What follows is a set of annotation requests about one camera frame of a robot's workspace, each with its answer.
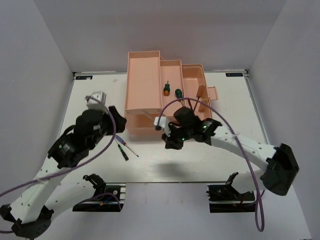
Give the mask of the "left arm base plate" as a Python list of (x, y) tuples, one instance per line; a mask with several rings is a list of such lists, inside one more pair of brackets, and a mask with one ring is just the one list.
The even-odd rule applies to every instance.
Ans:
[(126, 198), (126, 184), (106, 184), (89, 200), (76, 204), (73, 212), (120, 213)]

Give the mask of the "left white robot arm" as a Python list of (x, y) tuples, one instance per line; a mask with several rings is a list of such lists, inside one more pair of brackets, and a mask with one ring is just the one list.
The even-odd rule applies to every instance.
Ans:
[(25, 183), (26, 190), (14, 202), (1, 206), (1, 217), (12, 223), (11, 232), (25, 239), (38, 238), (57, 216), (85, 202), (94, 210), (114, 201), (115, 209), (121, 211), (124, 186), (107, 185), (95, 173), (84, 175), (60, 195), (52, 194), (68, 173), (83, 166), (81, 161), (105, 136), (114, 139), (126, 123), (115, 106), (88, 109), (78, 116), (49, 149), (35, 178)]

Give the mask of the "pink plastic toolbox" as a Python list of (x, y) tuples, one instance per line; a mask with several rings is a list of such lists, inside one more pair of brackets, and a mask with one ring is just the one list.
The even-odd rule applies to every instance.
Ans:
[(131, 136), (159, 135), (154, 119), (163, 108), (164, 115), (171, 121), (175, 120), (175, 111), (182, 106), (191, 107), (202, 120), (212, 117), (210, 109), (187, 98), (208, 105), (218, 100), (218, 91), (207, 85), (201, 64), (165, 60), (158, 50), (128, 53), (124, 110), (126, 130)]

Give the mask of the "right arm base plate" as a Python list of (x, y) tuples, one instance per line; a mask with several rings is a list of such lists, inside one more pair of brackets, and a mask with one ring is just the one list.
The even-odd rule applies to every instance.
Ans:
[(256, 196), (253, 191), (238, 193), (224, 184), (207, 185), (210, 213), (254, 213)]

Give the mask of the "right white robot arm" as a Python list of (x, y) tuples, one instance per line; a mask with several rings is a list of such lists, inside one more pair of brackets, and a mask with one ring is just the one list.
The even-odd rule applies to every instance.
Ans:
[(297, 173), (299, 166), (293, 150), (282, 143), (280, 146), (262, 144), (242, 135), (236, 135), (219, 121), (212, 118), (204, 120), (188, 119), (182, 123), (171, 122), (167, 117), (154, 121), (157, 129), (163, 130), (162, 139), (166, 149), (180, 150), (186, 140), (193, 139), (231, 152), (256, 165), (253, 175), (236, 173), (226, 182), (226, 195), (236, 200), (243, 193), (255, 187), (269, 190), (275, 195), (285, 196)]

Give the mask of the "green stubby screwdriver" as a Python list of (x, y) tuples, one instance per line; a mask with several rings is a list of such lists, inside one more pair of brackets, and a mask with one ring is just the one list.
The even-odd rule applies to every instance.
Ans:
[(183, 96), (182, 90), (180, 88), (177, 88), (174, 91), (174, 93), (175, 93), (175, 97), (178, 99), (178, 101), (181, 103), (181, 105), (184, 106), (185, 104), (184, 104), (184, 100), (183, 100), (184, 96)]

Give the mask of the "green orange screwdriver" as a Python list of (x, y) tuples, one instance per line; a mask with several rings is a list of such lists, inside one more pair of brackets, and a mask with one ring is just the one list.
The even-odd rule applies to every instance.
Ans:
[(164, 96), (169, 96), (170, 95), (170, 84), (169, 84), (169, 81), (167, 81), (165, 84), (164, 84), (164, 88), (163, 88), (163, 95)]

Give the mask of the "small brown hex key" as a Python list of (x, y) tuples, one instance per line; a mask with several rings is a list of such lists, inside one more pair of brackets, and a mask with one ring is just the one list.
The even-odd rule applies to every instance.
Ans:
[(197, 101), (196, 101), (196, 103), (195, 103), (195, 105), (194, 105), (193, 112), (195, 112), (195, 110), (196, 110), (197, 105), (198, 105), (199, 102), (200, 102), (200, 96), (197, 96)]

